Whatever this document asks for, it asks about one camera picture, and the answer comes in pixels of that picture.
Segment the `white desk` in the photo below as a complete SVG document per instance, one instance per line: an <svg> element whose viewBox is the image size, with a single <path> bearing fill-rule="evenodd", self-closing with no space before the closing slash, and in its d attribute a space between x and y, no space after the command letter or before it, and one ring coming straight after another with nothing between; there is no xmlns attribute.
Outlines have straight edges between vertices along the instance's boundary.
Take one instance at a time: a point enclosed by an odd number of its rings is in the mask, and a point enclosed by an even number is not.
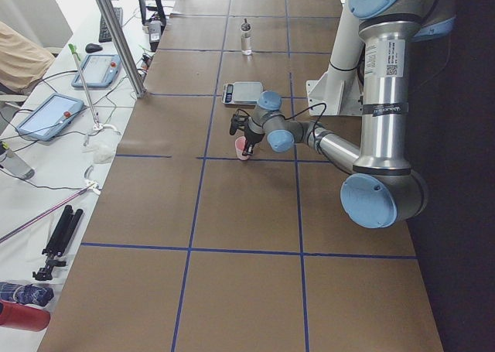
<svg viewBox="0 0 495 352"><path fill-rule="evenodd" d="M141 19L135 18L137 7L130 5L124 7L124 22L128 21L123 28L128 41L131 54L137 62L143 54L142 47L149 48L148 37L142 31ZM86 53L84 47L88 43L97 43L99 31L100 13L98 10L93 11L86 21L81 25L79 30L73 35L68 43L77 46L77 51L83 58ZM98 53L116 53L113 43L101 44L104 49ZM62 53L56 58L54 64L50 67L45 77L66 70L75 70L75 63L67 46L63 48ZM91 91L93 102L97 102L110 89L114 88L126 73L123 67L114 83L104 90ZM61 94L68 95L83 100L85 103L86 96L83 91L75 90L70 86L73 74L63 75L49 79L48 82ZM29 96L23 105L23 108L35 109L46 98L52 94L52 89L44 83L40 83ZM110 99L117 105L114 105L106 98L97 104L97 112L101 122L105 122L114 110L110 124L124 133L125 126L131 116L132 108L135 103L135 94L127 79L123 80L118 88L109 95ZM19 113L15 116L12 123L17 125L28 114ZM93 118L89 109L75 117L72 124L68 125L63 131L88 133L94 125ZM14 150L28 145L29 142L16 137L17 133L10 126L0 136L0 139L6 139L7 143ZM105 144L113 150L121 139L121 135L110 129L105 129L98 135L90 138L89 146L96 144ZM88 152L87 147L83 146L84 136L73 133L60 138L55 138L49 143L38 142L27 149L21 150L18 154L31 165L36 171L35 176L30 179L31 182L38 186L69 186L76 188L84 187L84 170L93 164L93 152ZM111 164L96 164L90 178L96 180L103 186ZM14 179L10 176L0 173L0 211L2 223L0 224L0 236L7 234L11 230L24 224L29 219L37 216L44 210L56 205L64 200L73 192L70 190L46 190L37 189L28 183ZM60 297L63 284L67 278L70 266L73 262L79 244L86 230L90 216L97 202L97 195L87 192L77 197L68 204L73 209L83 209L84 214L80 220L78 228L73 236L73 240L67 249L67 267L55 268L53 270L54 279L44 282L50 285L55 292L55 298L52 299L45 309L52 311ZM56 222L62 213L63 208L51 213L48 217L36 222L23 232L10 238L3 244L0 244L0 281L14 283L35 283L32 278L32 272L37 272L40 267L44 267L46 256L41 255L45 248L46 242L53 231ZM37 350L44 331L29 332L23 330L14 330L0 327L0 344L2 350L16 350L18 352L32 352Z"/></svg>

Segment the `dark background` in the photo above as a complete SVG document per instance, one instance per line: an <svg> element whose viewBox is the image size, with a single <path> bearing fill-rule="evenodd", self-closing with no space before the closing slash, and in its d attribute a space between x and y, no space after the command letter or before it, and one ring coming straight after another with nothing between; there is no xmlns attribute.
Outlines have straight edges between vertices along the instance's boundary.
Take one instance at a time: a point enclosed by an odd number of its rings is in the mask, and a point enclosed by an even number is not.
<svg viewBox="0 0 495 352"><path fill-rule="evenodd" d="M457 0L451 36L411 54L407 157L430 200L408 225L445 352L495 352L494 23L495 0Z"/></svg>

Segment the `keyboard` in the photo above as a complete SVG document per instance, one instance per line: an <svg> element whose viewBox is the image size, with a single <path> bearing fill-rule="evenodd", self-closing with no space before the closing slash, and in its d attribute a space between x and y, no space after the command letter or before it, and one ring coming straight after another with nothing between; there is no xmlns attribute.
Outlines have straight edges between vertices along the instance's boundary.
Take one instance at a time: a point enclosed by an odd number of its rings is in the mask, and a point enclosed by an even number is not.
<svg viewBox="0 0 495 352"><path fill-rule="evenodd" d="M118 22L122 26L122 21L124 19L124 10L122 8L114 8L115 16ZM106 43L111 41L110 30L108 29L107 23L104 21L103 16L100 18L100 34L98 35L98 41L100 43Z"/></svg>

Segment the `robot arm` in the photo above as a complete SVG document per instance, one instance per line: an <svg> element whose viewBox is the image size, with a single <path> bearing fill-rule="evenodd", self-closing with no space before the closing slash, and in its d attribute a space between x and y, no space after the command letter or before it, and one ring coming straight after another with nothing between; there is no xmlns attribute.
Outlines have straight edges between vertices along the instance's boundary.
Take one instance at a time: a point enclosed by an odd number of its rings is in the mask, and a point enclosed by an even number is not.
<svg viewBox="0 0 495 352"><path fill-rule="evenodd" d="M276 152L305 143L323 154L351 174L340 199L350 218L364 227L388 227L421 213L427 186L404 158L409 50L414 40L450 32L453 5L454 0L346 1L329 69L317 83L308 82L308 99L312 114L317 103L326 105L325 115L359 114L360 148L315 122L287 120L280 96L270 91L251 116L234 115L230 133L244 130L246 155L265 134ZM356 96L352 69L363 46L363 91Z"/></svg>

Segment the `red cylinder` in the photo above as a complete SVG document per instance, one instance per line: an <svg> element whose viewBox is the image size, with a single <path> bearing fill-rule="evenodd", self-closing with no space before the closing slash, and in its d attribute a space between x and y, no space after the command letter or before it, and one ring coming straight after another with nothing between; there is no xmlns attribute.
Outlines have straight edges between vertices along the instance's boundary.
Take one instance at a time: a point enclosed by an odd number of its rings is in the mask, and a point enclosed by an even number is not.
<svg viewBox="0 0 495 352"><path fill-rule="evenodd" d="M13 329L40 331L50 322L50 313L13 302L0 300L0 326Z"/></svg>

